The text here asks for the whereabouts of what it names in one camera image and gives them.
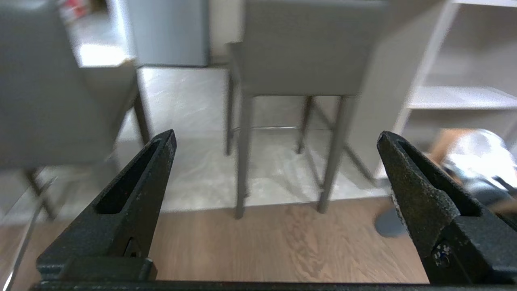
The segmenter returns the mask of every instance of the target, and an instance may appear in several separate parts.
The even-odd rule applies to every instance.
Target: wooden floor
[[[334,201],[327,214],[301,204],[249,207],[239,221],[230,209],[165,213],[149,257],[161,280],[427,283],[407,235],[375,232],[373,220],[388,206],[386,198],[371,198]],[[39,280],[35,258],[68,223],[38,225],[15,290]],[[0,228],[0,279],[19,233]]]

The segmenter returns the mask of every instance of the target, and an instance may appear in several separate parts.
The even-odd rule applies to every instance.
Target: gray upholstered bar stool
[[[133,61],[79,68],[55,0],[2,0],[0,26],[0,170],[24,170],[40,196],[36,168],[104,163],[131,108],[149,141]]]
[[[314,96],[339,96],[337,118],[318,211],[327,210],[339,166],[346,116],[344,108],[359,92],[367,61],[386,10],[381,0],[246,0],[242,42],[228,44],[226,155],[233,138],[233,86],[240,83],[237,207],[244,214],[248,192],[251,114],[257,96],[305,96],[298,152],[303,147]]]

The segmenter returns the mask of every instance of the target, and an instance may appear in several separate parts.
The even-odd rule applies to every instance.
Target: gray appliance
[[[208,65],[207,0],[128,0],[139,65]]]

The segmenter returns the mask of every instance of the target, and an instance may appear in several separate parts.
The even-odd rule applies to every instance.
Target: tile floor
[[[97,14],[71,27],[72,43],[81,65],[114,65],[125,58],[113,41],[113,29],[102,29],[107,25],[106,15]],[[162,211],[233,207],[235,153],[230,157],[223,155],[225,70],[146,67],[139,69],[139,81],[152,133],[172,128],[178,142]],[[255,102],[253,124],[297,125],[301,109],[300,97],[260,97]],[[321,177],[330,132],[316,117],[312,118],[310,128],[306,154],[312,154]],[[252,132],[248,206],[317,200],[317,183],[307,157],[294,153],[295,138],[295,130]],[[140,148],[134,114],[128,112],[115,149],[121,166]],[[342,160],[331,199],[386,195],[384,189],[375,188],[361,175],[345,153]],[[59,178],[48,192],[60,209],[60,217],[78,215],[101,190],[92,179],[91,168],[53,167],[40,174],[44,180],[53,176]],[[3,223],[26,221],[33,204],[31,191],[26,191]]]

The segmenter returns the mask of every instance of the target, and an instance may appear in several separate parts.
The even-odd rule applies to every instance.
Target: white shelf
[[[461,3],[461,4],[473,4],[473,5],[517,7],[517,0],[455,0],[455,2]]]
[[[422,86],[410,109],[517,109],[517,99],[488,86]]]

